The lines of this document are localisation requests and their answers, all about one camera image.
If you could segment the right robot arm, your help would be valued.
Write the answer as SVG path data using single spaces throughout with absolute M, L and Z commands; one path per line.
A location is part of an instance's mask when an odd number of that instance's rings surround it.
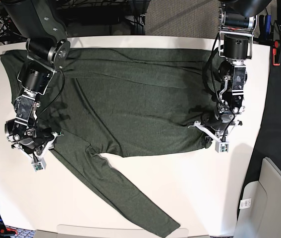
M 36 170 L 41 170 L 44 154 L 54 147 L 62 133 L 40 128 L 37 109 L 50 81 L 62 71 L 70 42 L 54 0 L 3 0 L 1 3 L 27 39 L 27 57 L 17 77 L 21 90 L 13 104 L 16 116 L 6 122 L 5 133 L 12 147 L 31 159 Z

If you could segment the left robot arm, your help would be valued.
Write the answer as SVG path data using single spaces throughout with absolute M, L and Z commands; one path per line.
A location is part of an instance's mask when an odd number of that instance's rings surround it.
M 218 33 L 212 52 L 202 70 L 207 92 L 216 107 L 188 123 L 215 141 L 216 151 L 227 152 L 229 133 L 242 122 L 236 117 L 244 112 L 245 61 L 252 59 L 257 15 L 269 5 L 268 0 L 222 0 L 219 7 Z

